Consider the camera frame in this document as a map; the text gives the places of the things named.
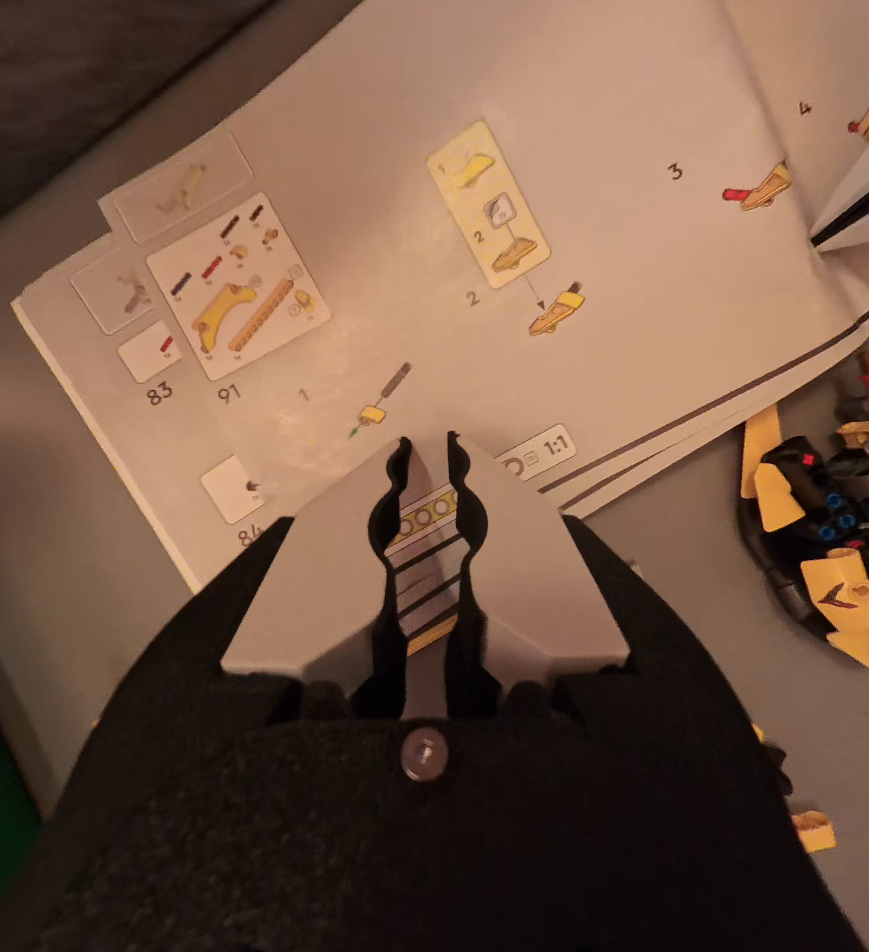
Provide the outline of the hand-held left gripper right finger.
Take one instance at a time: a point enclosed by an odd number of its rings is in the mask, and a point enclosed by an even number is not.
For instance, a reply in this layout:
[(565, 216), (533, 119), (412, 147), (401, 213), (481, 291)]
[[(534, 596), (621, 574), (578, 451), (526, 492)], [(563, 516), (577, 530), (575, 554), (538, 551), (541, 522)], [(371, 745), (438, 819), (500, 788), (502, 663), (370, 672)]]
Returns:
[(629, 644), (555, 506), (468, 436), (448, 434), (464, 540), (451, 647), (501, 691), (624, 666)]

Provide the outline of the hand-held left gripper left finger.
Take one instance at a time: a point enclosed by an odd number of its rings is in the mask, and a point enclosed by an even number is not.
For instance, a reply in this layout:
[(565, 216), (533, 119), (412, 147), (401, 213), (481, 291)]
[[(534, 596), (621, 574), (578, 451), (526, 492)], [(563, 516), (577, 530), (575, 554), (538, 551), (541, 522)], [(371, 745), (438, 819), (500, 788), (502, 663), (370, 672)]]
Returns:
[(405, 691), (386, 550), (401, 527), (411, 454), (409, 438), (392, 440), (302, 507), (222, 658), (227, 674)]

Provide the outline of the yellow thin toy strip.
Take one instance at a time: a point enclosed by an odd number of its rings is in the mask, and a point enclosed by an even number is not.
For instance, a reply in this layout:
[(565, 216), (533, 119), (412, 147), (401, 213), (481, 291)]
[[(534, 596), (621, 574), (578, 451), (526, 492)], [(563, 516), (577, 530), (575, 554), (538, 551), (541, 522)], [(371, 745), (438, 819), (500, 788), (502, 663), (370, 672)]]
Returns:
[(429, 626), (426, 630), (417, 633), (407, 641), (406, 653), (408, 657), (426, 649), (435, 644), (441, 638), (450, 635), (454, 625), (457, 622), (457, 613), (444, 618), (437, 624)]

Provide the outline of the yellow toy car model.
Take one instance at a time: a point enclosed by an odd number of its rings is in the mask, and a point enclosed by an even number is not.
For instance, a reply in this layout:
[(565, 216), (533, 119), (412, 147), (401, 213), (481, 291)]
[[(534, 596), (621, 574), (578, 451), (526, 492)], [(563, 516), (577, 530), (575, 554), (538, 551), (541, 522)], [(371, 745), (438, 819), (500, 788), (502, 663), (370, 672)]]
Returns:
[(842, 446), (823, 457), (783, 437), (777, 406), (745, 422), (738, 525), (785, 613), (869, 670), (869, 349), (864, 394), (839, 407)]

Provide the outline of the scattered yellow toy pieces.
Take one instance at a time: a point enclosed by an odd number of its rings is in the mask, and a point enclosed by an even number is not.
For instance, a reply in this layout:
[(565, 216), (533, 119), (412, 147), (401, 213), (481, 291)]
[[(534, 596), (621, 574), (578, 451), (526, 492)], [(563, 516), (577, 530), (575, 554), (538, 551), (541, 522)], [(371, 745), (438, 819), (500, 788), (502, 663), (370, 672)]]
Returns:
[(787, 758), (785, 749), (771, 740), (756, 723), (753, 722), (751, 726), (778, 783), (798, 839), (805, 851), (814, 854), (836, 848), (837, 838), (831, 818), (810, 803), (793, 800), (794, 785), (785, 772)]

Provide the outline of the instruction booklet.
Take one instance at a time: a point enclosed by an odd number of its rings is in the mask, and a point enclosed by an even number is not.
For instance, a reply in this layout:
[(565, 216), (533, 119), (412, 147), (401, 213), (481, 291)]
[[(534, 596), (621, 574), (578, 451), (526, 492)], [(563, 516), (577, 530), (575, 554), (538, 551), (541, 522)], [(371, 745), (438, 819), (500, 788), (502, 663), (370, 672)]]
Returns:
[(869, 286), (869, 1), (726, 7), (818, 251)]
[(790, 171), (721, 2), (363, 2), (15, 311), (196, 592), (397, 437), (583, 516), (820, 373), (869, 288)]

